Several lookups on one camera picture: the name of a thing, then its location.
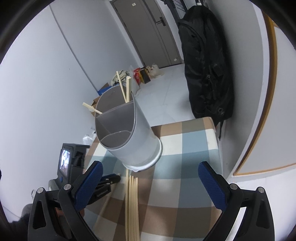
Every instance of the wooden stick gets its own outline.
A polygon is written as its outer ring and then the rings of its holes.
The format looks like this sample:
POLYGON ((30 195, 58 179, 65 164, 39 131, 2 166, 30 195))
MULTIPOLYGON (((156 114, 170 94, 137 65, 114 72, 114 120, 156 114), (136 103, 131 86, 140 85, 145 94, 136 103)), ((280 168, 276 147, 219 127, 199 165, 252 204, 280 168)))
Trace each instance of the wooden stick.
POLYGON ((135 229, 135 179, 134 179, 134 176, 131 177, 131 206, 132 206, 132 210, 131 210, 131 215, 132 215, 132 237, 133 237, 133 240, 136 241, 136 229, 135 229))
POLYGON ((131 216, 131 188, 132 188, 132 184, 131 184, 131 176, 129 176, 128 178, 128 240, 129 241, 133 241, 133 235, 132 235, 132 216, 131 216))
POLYGON ((128 169, 126 168, 126 208, 125 208, 126 241, 128 241, 128 169))
POLYGON ((98 114, 102 114, 102 112, 100 112, 99 110, 96 110, 94 107, 92 107, 91 105, 88 105, 87 103, 82 103, 83 106, 89 108, 90 110, 93 110, 94 112, 97 112, 98 114))
POLYGON ((131 77, 126 77, 126 101, 130 102, 130 96, 131 96, 131 77))
POLYGON ((139 225, 139 188, 138 188, 138 178, 136 178, 136 241, 140 241, 140 225, 139 225))
POLYGON ((117 74, 117 78, 118 78, 120 88, 121 88, 121 91, 122 91, 122 94, 123 94, 124 101, 126 102, 126 95, 125 95, 124 90, 123 90, 123 85, 122 85, 122 82, 121 82, 121 79, 120 79, 120 76, 119 76, 119 72, 116 71, 116 74, 117 74))

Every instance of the blue gripper pad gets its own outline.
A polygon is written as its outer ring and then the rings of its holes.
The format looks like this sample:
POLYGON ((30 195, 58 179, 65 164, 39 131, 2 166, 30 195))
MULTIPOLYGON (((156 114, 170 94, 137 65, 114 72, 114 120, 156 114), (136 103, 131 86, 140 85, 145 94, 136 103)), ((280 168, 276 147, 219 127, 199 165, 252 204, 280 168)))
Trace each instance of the blue gripper pad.
POLYGON ((77 211, 84 209, 88 204, 95 188, 103 176, 103 164, 97 161, 96 165, 84 179, 79 189, 76 191, 74 207, 77 211))
POLYGON ((227 194, 219 184, 220 180, 217 180, 217 176, 220 175, 217 175, 211 166, 206 161, 203 161, 198 165, 198 176, 215 207, 222 210, 222 212, 225 211, 227 207, 227 194))

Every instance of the door frame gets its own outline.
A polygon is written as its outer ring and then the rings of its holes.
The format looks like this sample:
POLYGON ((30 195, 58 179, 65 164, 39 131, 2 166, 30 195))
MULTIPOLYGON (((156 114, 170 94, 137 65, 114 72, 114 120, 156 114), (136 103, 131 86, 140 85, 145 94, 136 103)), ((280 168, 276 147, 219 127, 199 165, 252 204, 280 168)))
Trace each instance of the door frame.
MULTIPOLYGON (((130 33, 129 33, 129 31, 128 31, 128 29, 127 29, 125 23, 124 23, 124 21, 122 20, 122 18, 121 18, 121 16, 120 16, 119 12, 117 11, 117 9, 116 9, 116 7, 115 7, 115 5, 114 5, 114 2, 116 2, 116 1, 117 1, 117 0, 112 0, 112 1, 110 1, 110 4, 111 4, 111 6, 113 7, 114 11, 116 12, 116 14, 117 14, 117 16, 118 16, 120 22, 122 23, 122 25, 123 25, 123 27, 124 27, 124 29, 125 29, 125 31, 126 31, 128 37, 130 38, 130 40, 131 40, 131 42, 132 42, 132 44, 133 44, 133 46, 134 46, 134 48, 135 48, 135 50, 136 50, 136 52, 137 52, 139 58, 140 58, 140 60, 141 60, 141 62, 142 62, 142 64, 143 64, 143 66, 145 66, 144 61, 143 61, 143 59, 142 59, 142 56, 141 56, 141 54, 140 54, 140 52, 139 52, 139 50, 138 50, 138 48, 137 48, 137 46, 136 46, 136 44, 135 44, 133 38, 131 37, 131 35, 130 35, 130 33)), ((166 17, 165 17, 165 15, 164 15, 163 11, 161 10, 161 8, 160 8, 160 6, 159 6, 159 4, 158 4, 158 2, 157 2, 156 0, 151 0, 151 1, 154 1, 154 2, 156 3, 156 5, 157 5, 159 11, 161 12, 161 15, 162 15, 162 17, 163 17, 163 19, 164 19, 164 21, 165 21, 165 24, 168 26, 169 33, 170 33, 170 37, 171 37, 171 39, 173 40, 174 46, 175 46, 175 48, 176 48, 176 50, 177 50, 178 58, 180 59, 180 63, 179 63, 179 64, 183 64, 183 59, 181 58, 181 55, 180 55, 179 49, 178 49, 177 44, 176 44, 176 41, 175 41, 175 38, 174 38, 174 36, 173 36, 173 34, 172 34, 172 30, 170 29, 170 26, 169 26, 169 24, 168 24, 168 22, 167 22, 167 20, 166 20, 166 17)), ((150 12, 150 9, 148 8, 148 6, 147 6, 145 3, 143 3, 143 4, 147 7, 147 10, 150 12)), ((163 67, 163 68, 170 67, 170 66, 174 66, 174 65, 178 65, 178 64, 171 64, 171 65, 165 66, 165 67, 163 67)))

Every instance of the table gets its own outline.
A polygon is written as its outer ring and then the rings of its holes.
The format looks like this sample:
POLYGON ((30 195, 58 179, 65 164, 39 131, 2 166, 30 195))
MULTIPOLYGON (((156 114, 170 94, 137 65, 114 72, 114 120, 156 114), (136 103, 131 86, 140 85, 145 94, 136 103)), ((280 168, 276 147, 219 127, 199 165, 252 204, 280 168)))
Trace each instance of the table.
MULTIPOLYGON (((221 174, 215 127, 209 117, 152 127, 163 145, 157 163, 141 172, 139 178, 139 224, 141 240, 201 241, 220 215, 203 187, 198 164, 207 161, 221 174)), ((120 173, 126 168, 96 140, 85 166, 101 161, 104 175, 120 173)), ((125 240, 125 178, 118 183, 102 217, 98 216, 107 196, 87 206, 86 216, 103 241, 125 240)))

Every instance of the black bag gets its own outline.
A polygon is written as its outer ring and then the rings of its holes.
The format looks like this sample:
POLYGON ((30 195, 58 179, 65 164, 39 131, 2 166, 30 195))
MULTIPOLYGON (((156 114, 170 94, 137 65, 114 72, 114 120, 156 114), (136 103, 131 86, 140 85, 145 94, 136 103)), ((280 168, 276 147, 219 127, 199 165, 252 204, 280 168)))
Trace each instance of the black bag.
POLYGON ((189 101, 195 118, 210 116, 214 125, 230 118, 234 91, 222 26, 205 6, 193 6, 178 22, 189 101))

